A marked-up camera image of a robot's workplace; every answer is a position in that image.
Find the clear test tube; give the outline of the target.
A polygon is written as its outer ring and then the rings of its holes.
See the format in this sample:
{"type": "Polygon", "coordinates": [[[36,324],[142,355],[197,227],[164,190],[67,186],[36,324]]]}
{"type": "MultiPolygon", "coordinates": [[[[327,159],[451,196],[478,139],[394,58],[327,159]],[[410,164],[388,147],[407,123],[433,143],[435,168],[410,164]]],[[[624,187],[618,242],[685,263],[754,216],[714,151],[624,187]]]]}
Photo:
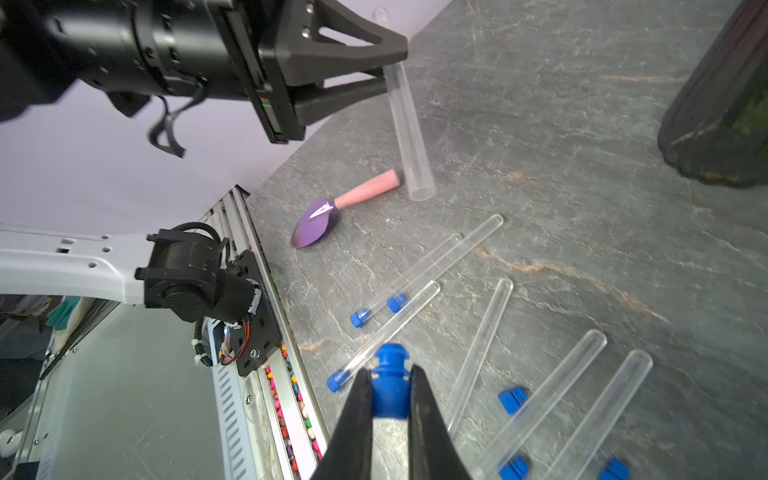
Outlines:
{"type": "Polygon", "coordinates": [[[411,300],[384,323],[368,340],[354,352],[352,357],[326,380],[327,388],[335,393],[349,381],[379,350],[402,330],[439,293],[441,285],[429,281],[411,300]]]}
{"type": "Polygon", "coordinates": [[[546,472],[545,479],[579,479],[653,367],[645,351],[633,350],[546,472]]]}

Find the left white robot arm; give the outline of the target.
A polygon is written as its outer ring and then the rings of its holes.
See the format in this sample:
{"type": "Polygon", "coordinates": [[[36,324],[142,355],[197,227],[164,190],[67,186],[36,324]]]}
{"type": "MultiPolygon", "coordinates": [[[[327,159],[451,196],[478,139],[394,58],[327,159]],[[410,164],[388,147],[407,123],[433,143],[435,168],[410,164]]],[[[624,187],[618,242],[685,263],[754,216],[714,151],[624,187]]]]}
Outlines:
{"type": "MultiPolygon", "coordinates": [[[[56,102],[76,81],[125,116],[152,99],[250,103],[274,144],[383,94],[405,36],[337,1],[5,1],[1,117],[56,102]]],[[[225,264],[227,242],[191,222],[149,235],[1,230],[1,289],[166,308],[239,323],[264,289],[225,264]]]]}

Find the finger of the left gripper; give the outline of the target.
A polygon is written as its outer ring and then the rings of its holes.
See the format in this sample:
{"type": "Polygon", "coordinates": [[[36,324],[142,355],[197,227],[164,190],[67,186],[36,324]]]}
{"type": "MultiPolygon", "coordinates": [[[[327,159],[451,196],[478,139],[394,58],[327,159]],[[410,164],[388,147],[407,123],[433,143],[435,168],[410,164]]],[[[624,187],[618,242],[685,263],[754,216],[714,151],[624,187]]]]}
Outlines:
{"type": "Polygon", "coordinates": [[[338,1],[284,1],[263,37],[263,68],[290,87],[403,61],[405,36],[366,20],[338,1]]]}
{"type": "Polygon", "coordinates": [[[383,76],[328,88],[312,84],[294,90],[293,109],[298,123],[309,126],[355,103],[386,92],[383,76]]]}

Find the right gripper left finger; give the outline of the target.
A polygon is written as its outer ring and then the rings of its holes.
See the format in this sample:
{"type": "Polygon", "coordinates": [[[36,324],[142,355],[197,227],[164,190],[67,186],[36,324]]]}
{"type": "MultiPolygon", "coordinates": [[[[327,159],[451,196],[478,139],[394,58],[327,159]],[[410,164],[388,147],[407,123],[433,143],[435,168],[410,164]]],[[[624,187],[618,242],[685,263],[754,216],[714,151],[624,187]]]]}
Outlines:
{"type": "Polygon", "coordinates": [[[371,372],[355,376],[325,454],[311,479],[370,479],[373,445],[371,372]]]}

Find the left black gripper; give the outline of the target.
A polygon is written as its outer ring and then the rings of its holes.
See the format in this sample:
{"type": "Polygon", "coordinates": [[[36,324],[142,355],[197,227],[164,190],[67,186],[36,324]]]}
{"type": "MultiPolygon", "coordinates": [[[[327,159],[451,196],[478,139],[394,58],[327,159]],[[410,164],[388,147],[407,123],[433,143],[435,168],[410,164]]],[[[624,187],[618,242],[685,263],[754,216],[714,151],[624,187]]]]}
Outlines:
{"type": "Polygon", "coordinates": [[[301,140],[289,89],[266,49],[279,1],[4,1],[1,119],[57,102],[77,80],[135,116],[164,103],[153,144],[174,144],[182,112],[208,99],[248,101],[270,142],[301,140]],[[169,98],[186,99],[176,109],[169,98]]]}

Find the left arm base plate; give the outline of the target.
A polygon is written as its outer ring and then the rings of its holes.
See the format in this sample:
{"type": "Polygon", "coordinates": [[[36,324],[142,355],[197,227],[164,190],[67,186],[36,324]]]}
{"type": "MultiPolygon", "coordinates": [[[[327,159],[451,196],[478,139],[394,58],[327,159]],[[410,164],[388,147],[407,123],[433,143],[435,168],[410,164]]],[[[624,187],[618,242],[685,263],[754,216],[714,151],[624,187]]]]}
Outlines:
{"type": "Polygon", "coordinates": [[[267,292],[269,281],[261,275],[255,253],[243,252],[226,271],[254,287],[254,300],[238,322],[211,319],[206,325],[206,340],[215,365],[233,366],[238,376],[245,378],[267,367],[273,354],[281,356],[282,332],[267,292]]]}

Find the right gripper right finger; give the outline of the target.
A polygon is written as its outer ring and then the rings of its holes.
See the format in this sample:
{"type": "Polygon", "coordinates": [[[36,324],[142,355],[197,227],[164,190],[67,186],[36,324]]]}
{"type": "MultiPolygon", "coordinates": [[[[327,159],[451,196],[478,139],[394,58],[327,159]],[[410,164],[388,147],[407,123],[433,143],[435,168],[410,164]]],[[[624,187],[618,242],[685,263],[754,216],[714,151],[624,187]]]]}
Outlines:
{"type": "Polygon", "coordinates": [[[411,368],[408,419],[410,479],[470,479],[458,455],[423,368],[411,368]]]}

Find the test tube blue stopper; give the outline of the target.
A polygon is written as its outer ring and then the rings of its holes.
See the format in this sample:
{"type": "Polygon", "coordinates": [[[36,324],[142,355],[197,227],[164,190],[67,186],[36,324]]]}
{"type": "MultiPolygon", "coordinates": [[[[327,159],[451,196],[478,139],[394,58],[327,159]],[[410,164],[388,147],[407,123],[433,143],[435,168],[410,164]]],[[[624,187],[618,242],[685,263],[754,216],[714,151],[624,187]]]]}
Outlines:
{"type": "Polygon", "coordinates": [[[529,436],[584,374],[607,345],[606,335],[589,330],[546,380],[529,396],[480,456],[468,467],[473,479],[497,479],[529,436]]]}
{"type": "Polygon", "coordinates": [[[409,198],[421,202],[437,191],[403,63],[383,69],[409,198]]]}
{"type": "Polygon", "coordinates": [[[362,327],[370,318],[384,307],[392,313],[397,313],[406,303],[409,292],[424,279],[432,280],[439,276],[434,273],[436,265],[461,241],[463,235],[455,232],[429,251],[421,259],[399,274],[383,291],[372,300],[363,304],[350,316],[350,322],[355,328],[362,327]]]}
{"type": "MultiPolygon", "coordinates": [[[[504,218],[500,214],[493,214],[478,227],[463,237],[463,240],[450,251],[441,261],[436,265],[434,273],[439,273],[439,278],[446,270],[450,269],[455,263],[461,260],[464,256],[470,253],[475,247],[479,246],[487,237],[498,230],[504,223],[504,218]]],[[[429,280],[424,279],[420,284],[415,286],[408,294],[412,295],[413,291],[421,285],[423,282],[429,280]]]]}
{"type": "Polygon", "coordinates": [[[467,403],[513,289],[513,282],[509,278],[501,278],[497,282],[464,362],[456,376],[454,386],[444,405],[444,420],[451,438],[458,431],[467,403]]]}

